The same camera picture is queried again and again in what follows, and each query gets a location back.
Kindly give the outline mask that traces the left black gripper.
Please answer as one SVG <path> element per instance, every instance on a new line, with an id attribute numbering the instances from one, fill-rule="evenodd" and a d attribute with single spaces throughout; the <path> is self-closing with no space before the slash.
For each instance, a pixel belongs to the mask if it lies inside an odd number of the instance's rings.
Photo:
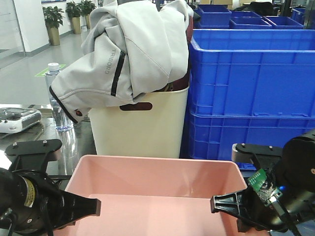
<path id="1" fill-rule="evenodd" d="M 101 200 L 67 193 L 47 174 L 58 159 L 58 139 L 13 143 L 5 150 L 12 160 L 0 170 L 0 227 L 22 236 L 52 236 L 87 216 L 100 216 Z"/>

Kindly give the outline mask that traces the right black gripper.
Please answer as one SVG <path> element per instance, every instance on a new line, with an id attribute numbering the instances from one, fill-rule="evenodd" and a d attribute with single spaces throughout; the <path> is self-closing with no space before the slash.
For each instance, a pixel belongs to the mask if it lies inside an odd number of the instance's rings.
<path id="1" fill-rule="evenodd" d="M 240 217 L 239 229 L 245 225 L 257 230 L 298 233 L 305 207 L 305 190 L 285 168 L 280 147 L 233 144 L 232 159 L 253 163 L 255 173 L 248 186 L 238 194 L 214 195 L 211 213 L 223 212 Z"/>

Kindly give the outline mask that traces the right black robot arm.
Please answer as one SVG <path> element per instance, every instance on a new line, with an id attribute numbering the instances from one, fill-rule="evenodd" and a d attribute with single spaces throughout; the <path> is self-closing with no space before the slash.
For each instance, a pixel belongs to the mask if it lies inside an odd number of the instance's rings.
<path id="1" fill-rule="evenodd" d="M 284 147 L 238 143 L 238 157 L 256 168 L 246 189 L 215 195 L 212 213 L 223 212 L 237 219 L 239 232 L 300 232 L 298 224 L 315 218 L 315 132 L 290 139 Z"/>

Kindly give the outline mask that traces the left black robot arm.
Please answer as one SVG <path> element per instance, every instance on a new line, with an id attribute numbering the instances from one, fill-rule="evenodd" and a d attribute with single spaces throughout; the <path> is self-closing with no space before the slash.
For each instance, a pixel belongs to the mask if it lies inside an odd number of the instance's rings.
<path id="1" fill-rule="evenodd" d="M 22 236 L 52 236 L 87 216 L 100 216 L 101 200 L 63 191 L 50 177 L 49 162 L 59 158 L 59 139 L 17 142 L 5 149 L 11 161 L 0 170 L 0 227 Z"/>

